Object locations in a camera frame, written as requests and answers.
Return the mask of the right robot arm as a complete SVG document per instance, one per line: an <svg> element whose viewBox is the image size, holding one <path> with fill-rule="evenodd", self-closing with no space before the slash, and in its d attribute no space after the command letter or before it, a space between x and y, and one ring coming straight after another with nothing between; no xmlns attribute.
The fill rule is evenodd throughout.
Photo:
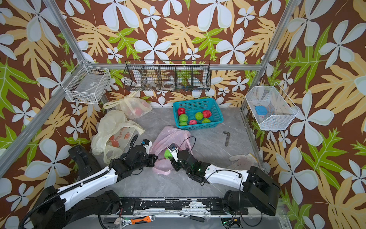
<svg viewBox="0 0 366 229"><path fill-rule="evenodd" d="M186 149L166 149L165 158L176 171L183 169L193 181L204 184L221 184L237 191L225 193L220 207L229 214L245 214L247 208L256 208L263 214L274 216L277 210L280 187L272 178L257 167L249 170L224 169L198 161Z"/></svg>

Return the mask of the green cabbage toy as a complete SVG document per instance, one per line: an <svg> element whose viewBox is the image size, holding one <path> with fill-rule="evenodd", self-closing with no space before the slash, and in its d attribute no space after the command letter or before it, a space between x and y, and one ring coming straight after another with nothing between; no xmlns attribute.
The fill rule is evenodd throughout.
<svg viewBox="0 0 366 229"><path fill-rule="evenodd" d="M188 118L188 115L181 114L181 115L179 115L178 120L179 120L180 123L182 123L182 122L188 122L189 118Z"/></svg>

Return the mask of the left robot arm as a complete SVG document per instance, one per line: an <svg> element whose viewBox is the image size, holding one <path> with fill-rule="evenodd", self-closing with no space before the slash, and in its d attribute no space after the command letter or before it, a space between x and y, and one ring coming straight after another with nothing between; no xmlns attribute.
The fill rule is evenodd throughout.
<svg viewBox="0 0 366 229"><path fill-rule="evenodd" d="M97 197L93 194L134 174L144 167L152 168L157 156L149 154L152 141L144 139L135 145L134 136L127 153L100 171L61 188L47 187L34 207L19 221L18 227L24 229L62 229L69 223L91 214L117 212L120 198L112 191Z"/></svg>

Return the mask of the green bumpy fruit toy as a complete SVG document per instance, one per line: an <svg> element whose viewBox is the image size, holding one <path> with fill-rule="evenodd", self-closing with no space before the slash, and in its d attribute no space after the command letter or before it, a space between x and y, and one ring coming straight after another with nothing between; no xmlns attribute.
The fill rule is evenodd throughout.
<svg viewBox="0 0 366 229"><path fill-rule="evenodd" d="M210 120L210 119L208 119L208 118L204 118L204 119L202 120L202 124L206 124L206 123L211 123L211 120Z"/></svg>

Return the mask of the small green fruit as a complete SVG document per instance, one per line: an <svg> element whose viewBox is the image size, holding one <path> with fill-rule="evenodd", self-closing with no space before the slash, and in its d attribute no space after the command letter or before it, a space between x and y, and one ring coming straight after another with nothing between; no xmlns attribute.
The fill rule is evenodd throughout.
<svg viewBox="0 0 366 229"><path fill-rule="evenodd" d="M188 123L187 122L180 122L179 123L179 126L181 126L181 127L183 127L183 126L187 126L188 125Z"/></svg>

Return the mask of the red apple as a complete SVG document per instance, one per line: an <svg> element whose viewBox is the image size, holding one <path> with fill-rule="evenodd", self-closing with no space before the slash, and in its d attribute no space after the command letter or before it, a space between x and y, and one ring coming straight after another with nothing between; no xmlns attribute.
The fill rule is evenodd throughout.
<svg viewBox="0 0 366 229"><path fill-rule="evenodd" d="M178 108L177 113L178 113L178 116L180 116L180 115L186 114L186 111L184 108L180 107L180 108Z"/></svg>

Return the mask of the teal plastic basket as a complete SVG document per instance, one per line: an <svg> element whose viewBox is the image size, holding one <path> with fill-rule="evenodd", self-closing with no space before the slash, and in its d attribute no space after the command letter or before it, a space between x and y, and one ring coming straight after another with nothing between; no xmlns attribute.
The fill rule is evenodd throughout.
<svg viewBox="0 0 366 229"><path fill-rule="evenodd" d="M222 112L212 98L173 103L176 127L182 130L214 128L223 123Z"/></svg>

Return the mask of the yellow plastic bag with fruit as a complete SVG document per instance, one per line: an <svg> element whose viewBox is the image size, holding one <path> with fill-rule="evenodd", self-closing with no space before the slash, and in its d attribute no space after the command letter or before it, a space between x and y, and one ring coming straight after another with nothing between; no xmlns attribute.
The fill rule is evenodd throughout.
<svg viewBox="0 0 366 229"><path fill-rule="evenodd" d="M97 134L91 142L94 155L103 155L105 164L119 158L129 145L133 134L143 134L145 130L132 120L128 120L124 112L111 110L99 123Z"/></svg>

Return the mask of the green apple toy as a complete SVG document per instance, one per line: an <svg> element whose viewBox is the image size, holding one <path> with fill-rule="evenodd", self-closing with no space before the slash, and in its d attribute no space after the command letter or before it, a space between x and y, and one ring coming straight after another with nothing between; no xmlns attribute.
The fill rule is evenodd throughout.
<svg viewBox="0 0 366 229"><path fill-rule="evenodd" d="M203 118L204 118L204 116L203 116L203 113L202 113L202 112L197 112L197 113L195 114L195 119L196 119L196 120L200 121L200 120L202 120Z"/></svg>

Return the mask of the green round fruit toy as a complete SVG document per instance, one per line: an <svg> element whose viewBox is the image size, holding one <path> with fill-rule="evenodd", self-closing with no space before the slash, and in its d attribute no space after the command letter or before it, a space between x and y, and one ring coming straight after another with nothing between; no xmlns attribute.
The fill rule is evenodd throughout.
<svg viewBox="0 0 366 229"><path fill-rule="evenodd" d="M173 158L173 156L172 156L172 153L171 153L171 151L170 151L170 149L166 149L165 150L165 152L164 152L164 157L165 157L165 159L168 159L168 160L171 160L171 158Z"/></svg>

